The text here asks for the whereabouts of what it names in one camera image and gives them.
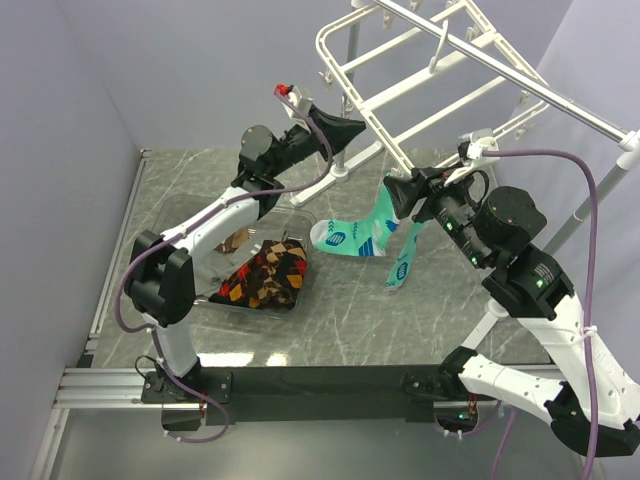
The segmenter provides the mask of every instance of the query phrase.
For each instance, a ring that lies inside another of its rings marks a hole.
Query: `blue logo on sock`
[[[347,236],[344,233],[336,232],[333,235],[331,235],[329,238],[327,238],[326,244],[331,245],[332,247],[337,247],[342,242],[344,242],[345,238],[347,238]]]
[[[373,239],[369,237],[369,240],[364,242],[362,246],[358,249],[358,255],[361,257],[372,257],[373,253]]]
[[[398,271],[396,272],[396,277],[398,280],[404,279],[407,276],[407,270],[409,269],[409,264],[404,262],[402,265],[398,267]]]

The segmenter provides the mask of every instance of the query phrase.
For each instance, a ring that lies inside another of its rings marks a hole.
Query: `white drying rack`
[[[386,150],[396,160],[399,168],[401,168],[406,173],[410,173],[414,165],[401,148],[401,143],[426,130],[436,122],[442,120],[443,118],[456,112],[457,110],[460,110],[464,106],[475,101],[476,99],[480,98],[481,96],[485,95],[486,93],[490,92],[494,88],[507,81],[507,78],[505,78],[504,76],[497,76],[490,82],[463,96],[462,98],[458,99],[442,110],[408,128],[404,132],[399,133],[396,136],[392,136],[389,134],[387,129],[376,117],[376,110],[412,91],[419,85],[426,84],[429,81],[432,81],[435,77],[451,71],[455,66],[463,63],[468,58],[468,54],[462,53],[460,51],[453,52],[444,57],[441,56],[442,48],[445,43],[451,43],[452,41],[462,42],[462,40],[459,40],[456,37],[449,35],[448,33],[449,21],[454,16],[466,15],[469,18],[471,25],[467,29],[467,42],[470,42],[471,45],[477,47],[478,49],[486,49],[493,45],[497,49],[497,51],[500,52],[505,57],[505,59],[518,71],[524,73],[528,78],[534,79],[536,83],[546,85],[546,82],[542,79],[542,77],[540,77],[540,75],[538,75],[538,73],[526,62],[526,60],[509,44],[509,42],[507,42],[505,38],[496,31],[495,27],[491,24],[489,19],[482,13],[482,11],[480,11],[478,6],[472,0],[450,0],[446,2],[446,8],[442,12],[436,14],[429,20],[433,24],[442,24],[442,28],[439,32],[438,47],[434,52],[434,55],[431,57],[431,60],[427,62],[426,60],[429,57],[428,55],[424,56],[425,67],[418,72],[404,78],[398,83],[386,88],[382,92],[365,99],[358,92],[354,85],[354,75],[357,69],[373,61],[374,59],[377,59],[383,55],[390,54],[390,52],[393,51],[396,47],[402,45],[404,42],[411,40],[417,35],[424,35],[424,28],[421,28],[420,26],[414,26],[405,33],[398,35],[397,37],[383,43],[382,45],[357,56],[356,50],[360,32],[360,24],[362,20],[366,17],[369,17],[370,15],[381,14],[382,26],[386,27],[390,25],[393,19],[393,14],[390,13],[390,10],[388,8],[383,8],[380,4],[378,4],[382,2],[377,2],[369,5],[366,5],[366,3],[368,2],[362,0],[352,0],[353,11],[350,14],[326,25],[320,30],[320,32],[318,32],[318,35],[316,37],[316,49],[318,51],[318,54],[320,55],[320,58],[327,65],[327,72],[322,75],[325,82],[330,86],[335,80],[344,91],[342,109],[343,115],[348,116],[351,110],[353,108],[356,108],[362,115],[369,128],[379,138],[379,141],[374,142],[372,145],[370,145],[346,162],[344,161],[344,154],[338,155],[336,158],[336,163],[331,170],[331,174],[328,175],[324,179],[324,181],[320,182],[318,185],[312,188],[304,190],[291,199],[291,202],[295,206],[302,206],[312,198],[328,189],[334,183],[345,181],[350,171],[357,169],[368,160],[377,156],[383,150]],[[420,3],[421,2],[418,0],[412,0],[410,3],[411,9],[417,10],[420,6]],[[347,62],[343,65],[340,65],[333,53],[327,47],[327,39],[331,35],[347,27],[350,27]],[[529,99],[529,96],[529,92],[523,90],[522,96],[520,98],[520,106],[524,106],[524,104]],[[524,129],[521,129],[521,127],[523,127],[525,123],[531,120],[531,118],[540,114],[546,108],[548,108],[547,103],[543,101],[536,103],[534,106],[523,111],[516,117],[496,128],[494,130],[495,137],[497,139],[500,139],[516,129],[519,129],[517,133],[520,134],[524,131]],[[442,162],[441,165],[450,165],[456,160],[457,155],[453,155],[452,157]]]

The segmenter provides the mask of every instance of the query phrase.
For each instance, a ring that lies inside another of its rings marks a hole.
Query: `clear plastic tray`
[[[198,195],[174,195],[165,200],[152,230],[157,233],[162,233],[164,230],[175,227],[176,225],[188,220],[207,205],[216,201],[213,197],[202,197]],[[208,301],[208,295],[199,295],[194,305],[199,307],[214,308],[217,310],[224,310],[228,312],[237,313],[251,313],[254,315],[262,315],[268,317],[282,318],[290,315],[292,312],[297,311],[300,305],[305,303],[305,297],[307,292],[311,289],[311,283],[313,275],[310,275],[311,269],[311,238],[309,232],[311,227],[316,223],[315,217],[305,211],[286,207],[274,207],[268,214],[262,217],[260,220],[247,225],[250,234],[258,230],[274,230],[283,229],[285,231],[285,238],[292,238],[298,240],[305,249],[307,254],[307,273],[305,275],[304,283],[298,298],[296,299],[295,306],[290,309],[254,309],[245,307],[236,307],[233,305],[222,305],[219,303],[212,303]]]

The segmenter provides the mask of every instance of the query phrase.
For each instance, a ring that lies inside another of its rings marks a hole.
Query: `teal sock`
[[[396,264],[391,269],[391,272],[389,272],[389,277],[387,277],[386,287],[388,289],[395,290],[400,288],[405,279],[409,276],[409,269],[411,268],[413,257],[416,255],[416,250],[418,248],[418,234],[426,224],[427,222],[414,222],[411,225],[411,231],[409,232],[407,241],[405,242],[404,247],[402,247],[402,251],[396,260]]]
[[[391,196],[383,184],[367,218],[355,222],[321,220],[311,228],[311,243],[318,250],[335,255],[382,257],[398,224]]]

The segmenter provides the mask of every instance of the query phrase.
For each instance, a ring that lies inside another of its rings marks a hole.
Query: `marble tabletop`
[[[411,152],[414,163],[436,162],[433,153]],[[164,202],[174,195],[217,198],[234,177],[237,151],[152,151],[143,160],[140,184],[127,219],[119,277],[133,239],[151,228]],[[285,185],[309,181],[323,165],[307,159],[279,178]],[[375,202],[383,176],[393,160],[379,155],[350,175],[346,183],[305,207],[318,220],[356,220]],[[289,197],[279,205],[291,207]],[[386,248],[386,257],[344,257],[310,252],[310,285],[301,308],[284,318],[255,313],[229,313],[196,307],[188,315],[196,351],[203,365],[388,365],[441,362],[460,345],[484,314],[487,293],[475,270],[438,225],[431,222],[418,242],[412,270],[395,293],[384,289],[387,275],[407,237],[402,222]],[[153,354],[146,333],[126,334],[113,317],[115,287],[102,312],[102,329],[93,367],[132,367],[141,354]],[[140,322],[128,298],[123,316]],[[548,363],[535,338],[515,321],[494,327],[479,351],[501,363]]]

